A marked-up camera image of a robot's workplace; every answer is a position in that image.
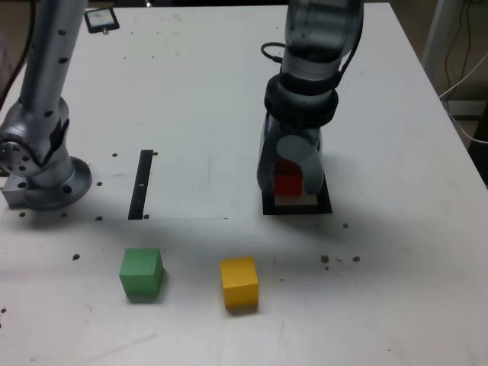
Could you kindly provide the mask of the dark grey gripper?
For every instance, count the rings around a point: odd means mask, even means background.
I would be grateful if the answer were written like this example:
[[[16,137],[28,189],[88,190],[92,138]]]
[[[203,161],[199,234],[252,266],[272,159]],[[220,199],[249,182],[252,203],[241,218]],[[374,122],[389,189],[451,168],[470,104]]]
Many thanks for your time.
[[[300,167],[303,188],[307,194],[318,194],[324,181],[320,128],[292,127],[265,115],[257,168],[258,186],[262,193],[273,192],[277,154]]]

